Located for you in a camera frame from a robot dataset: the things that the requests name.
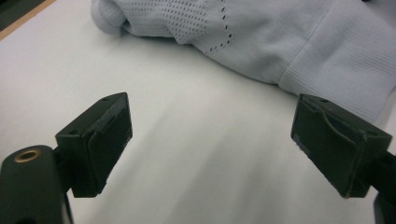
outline perforated fabric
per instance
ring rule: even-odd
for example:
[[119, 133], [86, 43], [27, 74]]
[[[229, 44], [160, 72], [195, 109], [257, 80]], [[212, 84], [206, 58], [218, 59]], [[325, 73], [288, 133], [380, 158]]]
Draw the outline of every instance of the perforated fabric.
[[245, 76], [327, 98], [374, 121], [396, 87], [396, 20], [370, 6], [359, 0], [92, 0], [92, 18], [108, 34], [123, 28], [193, 44]]

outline screw hole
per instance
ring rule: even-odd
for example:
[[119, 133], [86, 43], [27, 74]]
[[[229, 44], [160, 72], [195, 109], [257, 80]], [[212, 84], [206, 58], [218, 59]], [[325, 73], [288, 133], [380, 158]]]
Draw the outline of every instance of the screw hole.
[[40, 150], [39, 149], [31, 149], [24, 151], [20, 154], [18, 154], [14, 161], [17, 163], [22, 163], [22, 162], [27, 162], [27, 161], [32, 161], [35, 160], [40, 155]]

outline white table surface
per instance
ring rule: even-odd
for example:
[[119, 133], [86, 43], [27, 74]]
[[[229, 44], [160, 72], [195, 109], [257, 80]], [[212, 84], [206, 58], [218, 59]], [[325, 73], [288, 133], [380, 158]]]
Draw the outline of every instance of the white table surface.
[[[0, 161], [56, 147], [66, 124], [121, 91], [134, 138], [101, 195], [69, 194], [77, 224], [374, 223], [374, 189], [341, 198], [291, 141], [297, 97], [173, 40], [105, 35], [90, 1], [58, 0], [0, 41]], [[376, 125], [396, 136], [396, 104]]]

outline white cloth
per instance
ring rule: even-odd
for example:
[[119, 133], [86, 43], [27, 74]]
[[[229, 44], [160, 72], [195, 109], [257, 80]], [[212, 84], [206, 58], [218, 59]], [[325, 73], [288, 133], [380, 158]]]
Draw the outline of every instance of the white cloth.
[[375, 121], [396, 86], [396, 21], [359, 0], [93, 0], [108, 34], [173, 37], [247, 77]]

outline white knit fabric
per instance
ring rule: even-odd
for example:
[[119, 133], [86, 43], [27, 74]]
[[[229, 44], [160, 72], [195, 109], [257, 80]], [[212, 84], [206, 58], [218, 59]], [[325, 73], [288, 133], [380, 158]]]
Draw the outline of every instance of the white knit fabric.
[[247, 77], [373, 122], [396, 87], [396, 20], [378, 16], [381, 1], [92, 0], [92, 18], [108, 34], [193, 44]]

